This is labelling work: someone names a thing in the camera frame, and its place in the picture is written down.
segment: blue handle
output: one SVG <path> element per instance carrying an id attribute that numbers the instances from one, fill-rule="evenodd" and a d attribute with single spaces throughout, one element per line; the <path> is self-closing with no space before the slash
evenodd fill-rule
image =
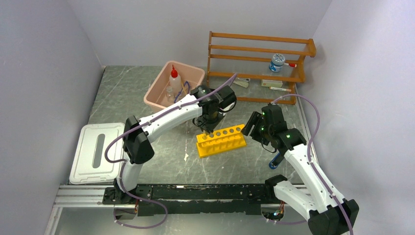
<path id="1" fill-rule="evenodd" d="M 186 85 L 186 84 L 189 86 L 189 89 L 188 89 L 188 94 L 189 94 L 189 93 L 190 93 L 190 84 L 189 84 L 189 82 L 188 82 L 188 81 L 185 81 L 185 82 L 184 82 L 184 85 Z M 177 96 L 174 98 L 174 103 L 176 103 L 177 98 L 179 98 L 179 96 L 180 96 L 180 94 L 181 94 L 182 92 L 184 92 L 184 91 L 183 91 L 183 88 L 182 88 L 182 89 L 180 89 L 179 93 L 178 93 L 178 94 L 177 94 Z"/>
<path id="2" fill-rule="evenodd" d="M 273 162 L 277 159 L 277 157 L 279 156 L 279 152 L 275 155 L 275 157 L 270 161 L 270 163 L 268 164 L 268 166 L 272 169 L 272 170 L 275 170 L 277 167 L 278 167 L 278 165 L 273 165 Z"/>

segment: white wall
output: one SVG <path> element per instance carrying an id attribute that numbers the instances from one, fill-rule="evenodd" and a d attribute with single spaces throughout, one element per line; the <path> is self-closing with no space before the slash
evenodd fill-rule
<path id="1" fill-rule="evenodd" d="M 310 38 L 331 0 L 68 0 L 104 65 L 207 66 L 209 31 Z"/>
<path id="2" fill-rule="evenodd" d="M 0 22 L 0 234 L 42 235 L 102 68 L 65 0 L 2 0 Z"/>
<path id="3" fill-rule="evenodd" d="M 322 168 L 360 206 L 357 234 L 415 231 L 415 2 L 334 0 L 300 93 Z M 315 113 L 306 107 L 311 129 Z"/>

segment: small bottle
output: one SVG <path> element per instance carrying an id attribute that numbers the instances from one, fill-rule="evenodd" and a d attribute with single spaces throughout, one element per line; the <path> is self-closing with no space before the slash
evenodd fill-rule
<path id="1" fill-rule="evenodd" d="M 173 88 L 168 86 L 166 87 L 166 97 L 167 97 L 167 101 L 170 103 L 174 102 L 174 93 L 173 93 Z"/>
<path id="2" fill-rule="evenodd" d="M 174 69 L 174 65 L 172 65 L 172 67 L 173 69 L 171 70 L 169 81 L 170 86 L 173 88 L 174 97 L 176 97 L 177 94 L 179 94 L 179 92 L 182 90 L 182 78 L 177 73 L 177 70 Z"/>
<path id="3" fill-rule="evenodd" d="M 285 56 L 283 54 L 274 54 L 269 69 L 273 72 L 281 71 L 282 66 L 285 63 Z"/>

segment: small jar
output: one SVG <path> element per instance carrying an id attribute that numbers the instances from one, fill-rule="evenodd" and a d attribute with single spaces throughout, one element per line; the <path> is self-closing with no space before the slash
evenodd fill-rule
<path id="1" fill-rule="evenodd" d="M 284 65 L 284 63 L 285 63 L 285 56 L 277 53 L 273 55 L 269 68 L 273 72 L 279 72 L 281 71 L 281 68 Z"/>
<path id="2" fill-rule="evenodd" d="M 166 97 L 167 97 L 168 102 L 170 102 L 170 103 L 174 102 L 173 87 L 171 87 L 171 86 L 166 87 Z"/>

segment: pink plastic tub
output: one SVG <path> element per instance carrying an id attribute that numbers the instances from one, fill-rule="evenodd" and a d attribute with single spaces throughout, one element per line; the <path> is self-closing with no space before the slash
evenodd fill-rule
<path id="1" fill-rule="evenodd" d="M 189 82 L 191 90 L 199 86 L 205 77 L 205 71 L 203 69 L 177 61 L 167 62 L 144 96 L 144 103 L 149 105 L 155 113 L 173 104 L 168 102 L 166 97 L 166 87 L 170 85 L 169 76 L 172 65 L 174 65 L 174 68 L 182 77 L 182 82 Z"/>

